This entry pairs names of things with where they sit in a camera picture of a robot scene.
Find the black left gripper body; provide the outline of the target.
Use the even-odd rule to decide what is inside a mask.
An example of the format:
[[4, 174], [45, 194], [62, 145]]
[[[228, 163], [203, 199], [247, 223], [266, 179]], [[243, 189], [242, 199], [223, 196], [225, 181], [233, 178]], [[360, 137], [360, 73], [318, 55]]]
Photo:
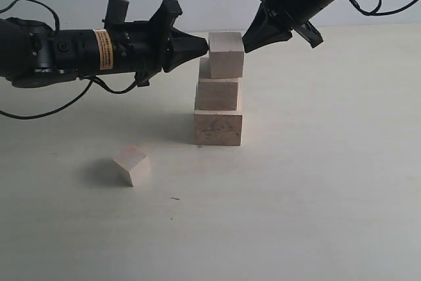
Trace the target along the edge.
[[149, 20], [98, 30], [61, 30], [52, 41], [55, 68], [72, 80], [135, 72], [150, 79], [162, 69], [171, 27], [182, 14], [164, 0]]

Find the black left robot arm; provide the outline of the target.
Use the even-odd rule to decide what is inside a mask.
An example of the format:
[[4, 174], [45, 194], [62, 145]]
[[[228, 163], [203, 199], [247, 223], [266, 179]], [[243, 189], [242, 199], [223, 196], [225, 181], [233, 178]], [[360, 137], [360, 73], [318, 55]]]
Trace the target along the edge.
[[16, 88], [40, 88], [133, 73], [137, 87], [209, 49], [206, 39], [177, 30], [179, 3], [164, 0], [149, 20], [127, 22], [129, 2], [109, 0], [99, 30], [55, 31], [44, 22], [1, 20], [1, 77]]

